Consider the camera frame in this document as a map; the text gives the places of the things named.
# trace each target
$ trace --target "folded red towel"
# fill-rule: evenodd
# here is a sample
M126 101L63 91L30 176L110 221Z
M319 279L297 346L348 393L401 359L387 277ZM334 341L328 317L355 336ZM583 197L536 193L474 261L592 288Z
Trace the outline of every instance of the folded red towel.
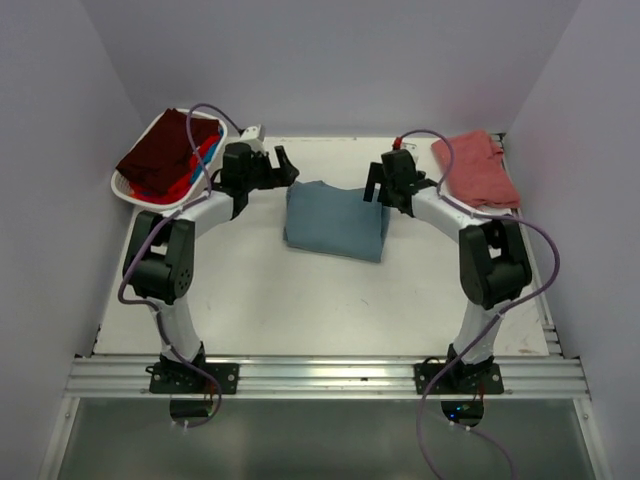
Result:
M502 168L503 151L483 130L450 138L456 154L453 170L447 177L451 195L472 207L488 205L517 208L520 195ZM431 149L444 171L449 165L449 149L442 140Z

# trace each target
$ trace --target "laundry basket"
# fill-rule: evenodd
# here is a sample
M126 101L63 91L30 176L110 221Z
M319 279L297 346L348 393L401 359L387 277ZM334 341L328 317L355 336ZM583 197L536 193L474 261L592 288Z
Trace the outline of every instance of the laundry basket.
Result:
M187 114L189 112L189 110L184 108L178 108L176 110L184 114ZM151 122L151 124L147 127L144 133L140 135L140 138L138 138L138 140L136 141L136 144L149 132L149 130L151 130L151 128L156 124L156 122L160 119L161 116L162 116L162 113L158 115L153 120L153 122ZM220 135L221 135L220 141L218 142L218 146L216 147L216 150L213 154L213 158L207 164L207 174L211 176L213 175L213 172L218 168L220 168L221 166L222 152L224 151L224 145L227 141L227 132L229 129L227 128L227 124L224 122L224 120L218 117L215 117L213 115L195 112L193 116L201 117L201 118L210 118L212 120L218 120L218 122L220 122ZM146 210L154 210L154 211L170 210L172 208L179 207L183 203L199 195L205 189L205 187L206 187L206 179L205 179L205 176L203 175L203 172L201 171L200 175L198 175L198 178L196 179L195 182L193 182L193 185L191 185L191 188L185 194L184 197L182 197L180 200L174 203L158 204L158 203L145 202L144 200L140 200L138 198L132 197L131 194L133 193L133 190L129 185L129 181L126 178L124 178L120 174L120 172L118 172L117 170L113 172L113 175L111 176L111 190L113 190L113 193L117 197L121 198L126 202L132 203L134 205L138 205Z

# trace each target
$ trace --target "gray-blue cloth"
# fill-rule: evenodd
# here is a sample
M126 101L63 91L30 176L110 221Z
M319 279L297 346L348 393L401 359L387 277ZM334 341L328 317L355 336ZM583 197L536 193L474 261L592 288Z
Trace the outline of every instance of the gray-blue cloth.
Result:
M284 240L295 248L379 263L389 209L363 201L363 195L363 188L342 190L322 181L294 183L287 190Z

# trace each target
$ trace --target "purple cable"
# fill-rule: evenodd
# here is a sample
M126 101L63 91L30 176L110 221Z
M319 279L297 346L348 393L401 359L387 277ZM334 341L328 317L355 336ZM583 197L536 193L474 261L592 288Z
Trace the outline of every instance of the purple cable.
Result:
M449 142L449 140L447 138L445 138L443 135L441 135L440 133L435 132L433 130L427 130L427 129L411 130L410 132L407 132L407 133L405 133L404 135L401 135L398 138L400 140L402 140L403 138L407 137L408 135L413 135L414 133L426 133L426 134L438 137L445 143L445 145L449 149L449 155L451 157L450 161L449 161L449 165L445 169L445 171L444 171L444 173L442 175L442 178L440 178L440 181L438 182L438 185L436 186L436 191L438 193L439 198L441 198L444 202L446 202L448 205L450 205L451 207L455 208L459 212L464 213L465 215L469 215L469 216L472 216L472 217L475 217L475 218L486 219L486 220L502 220L502 221L517 222L517 223L520 223L522 225L525 225L525 226L531 228L532 230L535 230L549 244L549 247L551 248L551 251L553 253L553 259L554 259L554 267L553 267L553 271L551 272L551 275L549 276L549 279L540 288L538 288L537 290L534 290L533 292L531 292L528 295L525 295L524 297L518 298L517 300L511 302L509 305L506 305L505 307L503 307L500 310L498 310L496 315L491 319L491 321L487 324L487 326L484 329L482 329L482 331L478 334L478 336L475 339L473 339L473 341L471 343L469 343L469 345L467 345L467 347L465 349L463 349L462 352L459 352L458 355L450 363L448 363L442 370L440 370L429 381L429 383L427 384L427 386L424 389L424 392L422 393L422 397L420 398L420 402L418 403L418 414L417 414L417 419L416 419L416 434L418 436L418 446L420 447L420 452L422 453L422 456L424 457L425 461L429 465L429 468L431 468L431 471L433 472L433 474L437 478L439 478L440 480L444 480L444 476L437 469L437 467L435 465L435 462L433 461L433 459L429 455L427 447L424 444L424 435L423 435L423 432L422 432L422 416L424 414L424 407L425 407L425 404L426 404L427 395L429 395L429 393L431 392L431 390L433 389L435 384L444 375L446 375L447 372L449 372L458 362L460 362L462 360L462 358L467 353L469 353L469 351L473 347L475 347L484 338L484 336L487 335L487 333L489 333L489 331L491 331L491 329L496 325L496 323L498 323L500 321L500 319L509 310L511 310L512 308L515 308L518 305L521 305L524 302L526 302L528 300L531 300L532 298L540 295L541 293L546 291L553 284L553 282L557 278L558 272L560 270L560 252L558 251L557 245L555 244L553 239L549 236L549 234L547 232L545 232L542 228L538 227L537 225L534 225L531 222L523 220L522 218L513 217L511 215L489 215L489 214L484 214L484 213L471 212L470 210L467 210L466 208L464 208L462 205L459 205L458 203L456 203L453 200L451 200L446 195L443 195L441 193L442 185L444 184L445 180L449 176L449 173L451 173L451 170L453 169L453 164L455 162L455 152L453 150L453 145L451 145L451 142ZM502 454L506 458L507 462L509 463L509 470L511 471L511 479L512 480L517 479L518 478L518 471L517 471L517 468L516 468L516 466L515 466L515 464L513 462L513 459L511 458L511 455L509 455L509 452L507 451L507 449L504 446L502 446L497 440L493 439L491 436L487 435L486 433L477 431L475 429L472 429L471 432L474 433L475 435L481 437L481 438L484 438L488 442L492 443L496 448L498 448L498 450L500 450L502 452Z
M195 142L193 141L193 135L191 134L191 117L193 115L193 112L196 109L200 108L200 107L208 107L208 108L211 108L211 109L215 110L216 112L220 113L223 117L225 117L229 121L229 123L236 130L238 130L238 132L240 132L240 129L238 128L238 126L228 117L228 115L226 113L224 113L218 107L215 107L215 106L210 105L208 103L198 103L197 105L194 105L193 107L191 107L191 109L189 110L189 113L187 114L187 121L186 121L187 137L189 139L189 144L191 145L191 149L193 150L193 153L196 155L196 157L198 159L198 164L200 165L200 168L202 169L202 172L205 175L205 178L207 180L207 192L208 192L208 195L206 197L202 197L201 196L201 197L196 198L195 200L192 200L191 202L189 202L186 205L184 205L182 208L177 209L171 215L169 215L168 217L163 218L160 222L158 222L158 224L149 233L149 236L145 239L144 243L140 247L140 250L138 250L136 255L133 257L133 260L131 261L131 264L129 265L129 268L127 269L125 274L122 276L122 282L120 283L120 287L118 288L118 300L120 301L120 303L122 303L124 305L146 305L147 307L149 307L154 312L156 324L158 325L158 333L160 334L160 338L165 343L165 345L167 345L169 347L169 351L185 367L187 367L188 369L196 372L198 375L201 375L202 377L204 377L216 389L216 394L218 396L218 401L216 402L216 405L215 405L215 407L213 409L213 412L203 420L200 420L200 421L197 421L197 422L185 422L183 424L183 426L186 426L187 428L194 428L194 427L199 427L201 425L204 425L205 423L210 421L218 413L218 410L220 410L220 406L222 405L222 387L220 386L220 383L212 375L210 375L209 373L205 372L201 368L198 368L195 365L192 365L191 363L189 363L189 361L186 358L184 358L182 356L182 354L180 352L178 352L178 350L171 344L171 341L167 337L166 331L164 329L164 324L162 323L162 321L163 321L162 320L162 312L160 311L160 309L158 308L158 306L155 303L153 303L150 300L143 300L143 299L129 300L129 299L124 297L124 290L126 289L127 285L129 284L129 281L131 280L131 277L133 276L133 272L135 271L136 267L138 266L138 264L142 260L142 257L144 256L144 254L151 247L151 244L152 244L154 238L158 235L160 230L162 230L162 228L167 223L169 223L171 220L174 220L178 215L180 215L185 210L187 210L187 209L189 209L191 207L194 207L194 206L204 202L205 200L207 200L213 193L213 180L209 177L209 175L206 174L207 167L206 167L206 165L204 163L204 160L200 156L200 152L198 152L198 147L196 146Z
M205 180L207 182L207 192L209 192L209 195L211 195L211 193L213 192L213 183L211 182L211 178L209 178L209 175L207 175L207 169L206 169L206 167L204 165L204 160L202 159L202 156L200 155L200 152L198 151L198 147L196 146L196 142L193 140L193 134L191 133L191 118L193 117L193 114L197 109L203 108L203 107L204 108L209 108L209 109L219 113L220 115L222 115L227 120L227 122L229 122L231 124L231 126L236 129L236 131L238 133L241 134L242 133L242 129L240 129L240 127L238 127L238 125L233 120L231 120L231 118L229 118L229 115L224 113L224 111L222 111L221 109L219 109L215 105L211 105L210 103L197 103L193 107L191 107L189 109L189 113L187 113L186 127L187 127L187 138L189 139L189 145L191 145L191 150L193 151L194 155L198 159L198 164L202 168L202 172L203 172L204 178L205 178Z

